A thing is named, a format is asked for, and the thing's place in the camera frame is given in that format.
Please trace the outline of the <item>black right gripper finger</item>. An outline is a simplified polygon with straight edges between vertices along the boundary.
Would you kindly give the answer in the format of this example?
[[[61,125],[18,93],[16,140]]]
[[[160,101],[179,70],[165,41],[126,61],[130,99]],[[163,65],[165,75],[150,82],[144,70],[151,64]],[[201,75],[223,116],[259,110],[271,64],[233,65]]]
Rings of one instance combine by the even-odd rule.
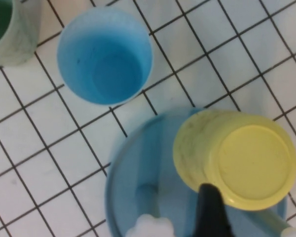
[[[212,184],[199,187],[194,237],[234,236],[219,189]]]

